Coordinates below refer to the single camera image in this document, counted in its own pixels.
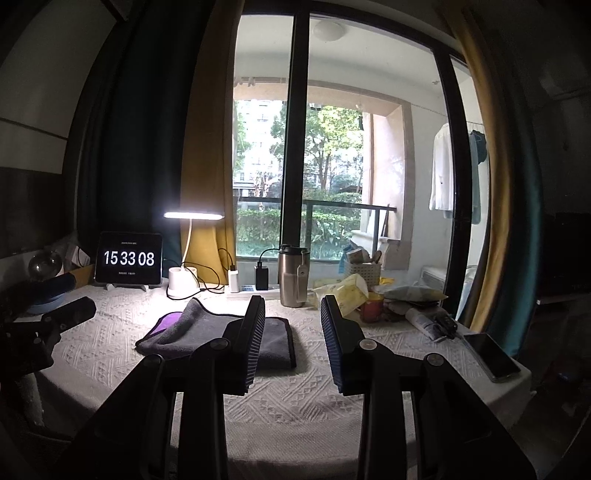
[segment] gray mat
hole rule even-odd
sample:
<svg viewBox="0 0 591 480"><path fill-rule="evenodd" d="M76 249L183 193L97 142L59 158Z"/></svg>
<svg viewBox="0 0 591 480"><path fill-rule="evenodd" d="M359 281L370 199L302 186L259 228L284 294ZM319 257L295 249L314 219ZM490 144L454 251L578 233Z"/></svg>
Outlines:
<svg viewBox="0 0 591 480"><path fill-rule="evenodd" d="M165 359L190 355L208 341L223 336L228 323L238 315L208 311L197 299L191 299L172 325L162 329L166 315L140 340L135 349L142 355L157 353ZM265 318L257 369L292 369L296 367L293 337L287 319Z"/></svg>

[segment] lamp light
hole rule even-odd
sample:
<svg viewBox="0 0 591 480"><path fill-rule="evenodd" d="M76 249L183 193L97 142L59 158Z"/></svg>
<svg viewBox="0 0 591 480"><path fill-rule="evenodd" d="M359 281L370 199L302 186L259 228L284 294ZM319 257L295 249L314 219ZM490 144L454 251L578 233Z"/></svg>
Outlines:
<svg viewBox="0 0 591 480"><path fill-rule="evenodd" d="M166 212L164 217L189 220L189 234L187 235L187 243L185 244L181 266L168 269L168 296L174 299L185 299L195 295L199 291L197 268L185 267L184 265L189 251L193 220L221 220L223 215L207 212Z"/></svg>

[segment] digital clock display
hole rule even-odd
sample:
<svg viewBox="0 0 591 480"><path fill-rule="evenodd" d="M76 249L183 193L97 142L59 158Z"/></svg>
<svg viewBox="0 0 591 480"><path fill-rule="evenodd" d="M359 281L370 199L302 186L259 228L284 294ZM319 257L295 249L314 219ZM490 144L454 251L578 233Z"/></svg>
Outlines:
<svg viewBox="0 0 591 480"><path fill-rule="evenodd" d="M162 236L158 233L101 233L95 281L115 285L160 285Z"/></svg>

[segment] yellow curtain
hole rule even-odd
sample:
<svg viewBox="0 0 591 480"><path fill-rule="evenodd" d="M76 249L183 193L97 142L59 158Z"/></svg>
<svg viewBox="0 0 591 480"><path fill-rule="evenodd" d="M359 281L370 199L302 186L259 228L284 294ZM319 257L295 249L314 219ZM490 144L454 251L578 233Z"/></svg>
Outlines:
<svg viewBox="0 0 591 480"><path fill-rule="evenodd" d="M221 213L224 219L194 220L187 262L208 283L227 284L226 248L236 258L232 198L232 102L234 51L244 0L217 0L204 32L191 86L181 173L181 208ZM182 251L188 221L182 220Z"/></svg>
<svg viewBox="0 0 591 480"><path fill-rule="evenodd" d="M504 272L511 217L511 145L506 107L495 63L486 40L466 0L445 0L441 9L454 36L462 45L470 68L486 129L491 169L490 241L486 271L470 328L480 332L488 323Z"/></svg>

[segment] green hedge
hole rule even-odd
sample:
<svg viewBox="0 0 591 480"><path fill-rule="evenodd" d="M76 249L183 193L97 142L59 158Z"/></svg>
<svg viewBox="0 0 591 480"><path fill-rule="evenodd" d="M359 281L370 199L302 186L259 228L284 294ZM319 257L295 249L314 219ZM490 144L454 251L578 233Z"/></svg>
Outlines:
<svg viewBox="0 0 591 480"><path fill-rule="evenodd" d="M349 202L345 199L332 199L334 202ZM238 255L257 257L265 248L279 246L280 231L279 208L264 210L237 211L236 240ZM315 206L312 217L311 257L321 260L339 260L343 247L351 237L351 230L359 229L361 211L342 207ZM301 244L304 245L306 211L302 211ZM277 256L273 252L265 256Z"/></svg>

